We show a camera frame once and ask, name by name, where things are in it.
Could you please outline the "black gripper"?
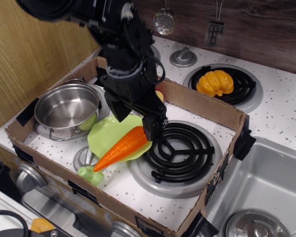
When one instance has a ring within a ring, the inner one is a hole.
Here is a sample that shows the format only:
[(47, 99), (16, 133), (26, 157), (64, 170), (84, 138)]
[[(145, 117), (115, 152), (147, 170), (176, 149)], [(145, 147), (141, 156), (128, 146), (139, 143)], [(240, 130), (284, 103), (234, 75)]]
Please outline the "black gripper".
[(140, 65), (129, 71), (106, 67), (101, 76), (106, 102), (115, 116), (122, 122), (135, 110), (144, 115), (143, 128), (148, 141), (153, 141), (168, 123), (166, 108), (155, 93), (160, 83), (155, 65)]

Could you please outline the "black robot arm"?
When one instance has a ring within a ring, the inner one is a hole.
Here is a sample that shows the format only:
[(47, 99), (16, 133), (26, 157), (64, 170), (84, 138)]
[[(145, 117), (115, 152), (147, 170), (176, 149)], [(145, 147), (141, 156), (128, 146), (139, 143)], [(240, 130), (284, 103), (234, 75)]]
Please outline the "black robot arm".
[(151, 49), (152, 31), (131, 0), (20, 0), (18, 5), (41, 21), (87, 27), (107, 62), (100, 81), (113, 115), (123, 121), (133, 110), (140, 113), (150, 141), (164, 129), (166, 108), (155, 93), (163, 81), (156, 71), (160, 61)]

